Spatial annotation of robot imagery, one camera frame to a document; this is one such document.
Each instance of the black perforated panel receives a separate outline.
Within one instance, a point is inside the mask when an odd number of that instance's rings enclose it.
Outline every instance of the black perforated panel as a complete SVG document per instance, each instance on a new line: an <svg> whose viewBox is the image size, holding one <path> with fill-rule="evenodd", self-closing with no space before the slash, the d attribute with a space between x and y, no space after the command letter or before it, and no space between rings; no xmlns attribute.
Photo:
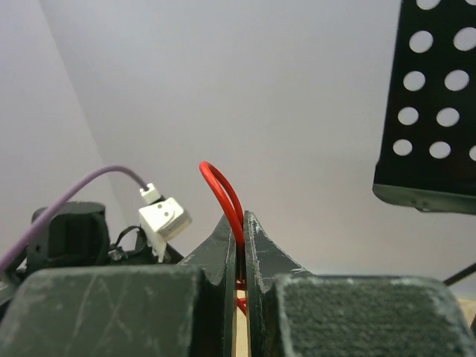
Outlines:
<svg viewBox="0 0 476 357"><path fill-rule="evenodd" d="M374 193L476 213L475 146L476 1L404 0Z"/></svg>

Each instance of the purple cable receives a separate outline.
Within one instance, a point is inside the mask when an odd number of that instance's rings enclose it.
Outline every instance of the purple cable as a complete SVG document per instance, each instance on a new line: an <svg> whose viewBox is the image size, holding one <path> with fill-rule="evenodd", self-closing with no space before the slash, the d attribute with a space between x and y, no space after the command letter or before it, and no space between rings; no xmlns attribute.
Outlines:
<svg viewBox="0 0 476 357"><path fill-rule="evenodd" d="M146 182L134 171L131 169L120 166L120 165L111 165L103 167L99 170L95 170L92 173L84 176L80 179L75 185L73 185L69 190L67 190L61 197L58 198L50 207L48 207L30 226L17 243L2 257L0 260L0 273L3 272L13 260L20 255L20 253L28 246L28 243L36 236L44 225L46 225L54 217L54 215L60 210L60 208L78 193L82 188L84 188L89 182L93 181L95 178L104 175L105 173L119 172L125 173L131 179L138 183L141 188L148 190Z"/></svg>

